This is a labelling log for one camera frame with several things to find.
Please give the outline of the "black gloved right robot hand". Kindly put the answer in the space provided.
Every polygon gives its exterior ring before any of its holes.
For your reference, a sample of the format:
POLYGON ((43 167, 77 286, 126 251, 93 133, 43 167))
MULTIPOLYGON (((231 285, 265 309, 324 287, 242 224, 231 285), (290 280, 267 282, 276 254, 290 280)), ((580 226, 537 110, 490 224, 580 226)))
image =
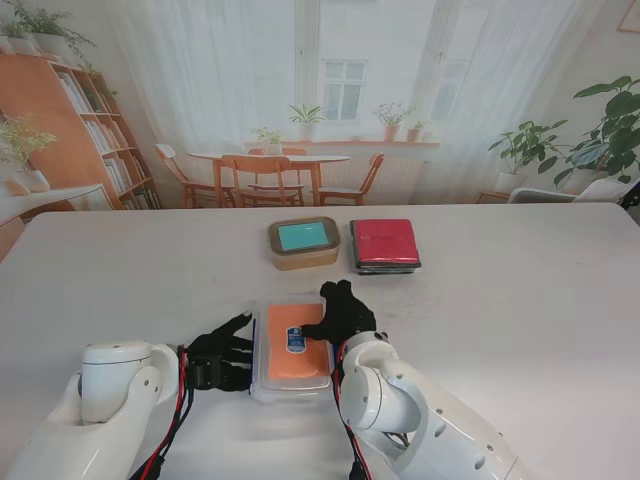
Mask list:
POLYGON ((358 333, 377 330, 374 313, 354 296, 348 280, 325 282, 320 296, 325 300, 324 317, 318 324, 301 327, 305 338, 325 340, 340 347, 358 333))

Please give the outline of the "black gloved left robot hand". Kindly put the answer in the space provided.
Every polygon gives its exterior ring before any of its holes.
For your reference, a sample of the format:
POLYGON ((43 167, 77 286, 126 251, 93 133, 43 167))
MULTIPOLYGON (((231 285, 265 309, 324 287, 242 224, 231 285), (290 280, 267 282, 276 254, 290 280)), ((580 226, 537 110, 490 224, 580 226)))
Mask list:
POLYGON ((251 313, 242 313, 210 333, 199 335, 187 347, 187 385, 191 389, 224 392, 249 389, 253 341, 236 333, 252 320, 251 313))

